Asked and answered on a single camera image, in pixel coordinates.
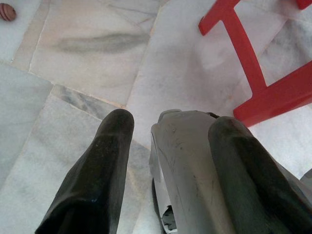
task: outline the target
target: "striped ball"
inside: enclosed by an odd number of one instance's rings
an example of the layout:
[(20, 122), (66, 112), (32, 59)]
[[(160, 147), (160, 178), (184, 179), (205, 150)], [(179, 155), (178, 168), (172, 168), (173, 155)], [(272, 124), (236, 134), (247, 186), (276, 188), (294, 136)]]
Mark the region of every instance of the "striped ball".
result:
[(0, 3), (0, 18), (5, 21), (13, 21), (16, 18), (16, 12), (12, 6), (6, 3)]

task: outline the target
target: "small ball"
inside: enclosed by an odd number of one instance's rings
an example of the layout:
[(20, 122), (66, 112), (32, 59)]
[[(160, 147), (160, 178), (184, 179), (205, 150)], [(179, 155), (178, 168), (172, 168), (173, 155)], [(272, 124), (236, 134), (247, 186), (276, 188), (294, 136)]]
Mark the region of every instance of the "small ball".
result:
[(0, 3), (0, 18), (5, 21), (13, 21), (16, 18), (16, 12), (12, 6), (6, 3)]

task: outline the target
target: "dark stain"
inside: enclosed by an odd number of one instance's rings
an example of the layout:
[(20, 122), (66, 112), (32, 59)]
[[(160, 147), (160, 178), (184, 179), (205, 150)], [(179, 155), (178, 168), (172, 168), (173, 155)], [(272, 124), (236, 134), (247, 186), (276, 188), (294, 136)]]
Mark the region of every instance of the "dark stain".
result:
[(61, 39), (56, 47), (69, 53), (108, 53), (116, 54), (130, 50), (140, 44), (147, 43), (146, 34), (114, 33), (93, 38)]

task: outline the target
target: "marble floor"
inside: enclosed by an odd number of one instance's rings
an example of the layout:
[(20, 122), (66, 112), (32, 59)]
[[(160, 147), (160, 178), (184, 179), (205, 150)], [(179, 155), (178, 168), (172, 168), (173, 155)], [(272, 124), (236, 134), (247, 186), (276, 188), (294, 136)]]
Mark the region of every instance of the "marble floor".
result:
[[(150, 128), (168, 109), (232, 116), (251, 97), (214, 0), (6, 0), (0, 20), (0, 232), (31, 234), (64, 176), (116, 108), (135, 118), (118, 234), (160, 234)], [(266, 83), (312, 60), (312, 6), (242, 0), (235, 8)], [(312, 105), (250, 128), (297, 178), (312, 168)]]

